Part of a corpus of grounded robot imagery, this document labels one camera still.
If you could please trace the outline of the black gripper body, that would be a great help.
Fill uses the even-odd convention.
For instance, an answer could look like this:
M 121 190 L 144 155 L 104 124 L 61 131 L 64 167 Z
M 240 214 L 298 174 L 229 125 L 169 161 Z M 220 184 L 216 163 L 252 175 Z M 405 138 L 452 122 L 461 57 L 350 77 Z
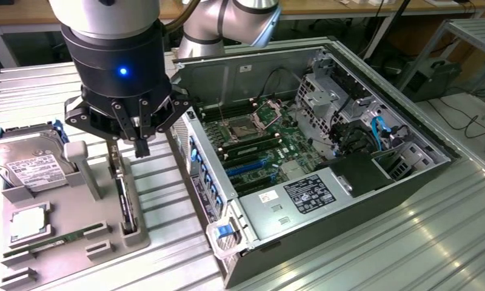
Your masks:
M 148 101 L 153 121 L 165 121 L 173 112 L 165 99 L 172 85 L 165 74 L 162 35 L 165 27 L 156 20 L 128 38 L 90 38 L 61 25 L 66 47 L 81 78 L 81 103 L 88 114 L 113 119 L 113 101 L 128 117 L 142 117 L 140 100 Z

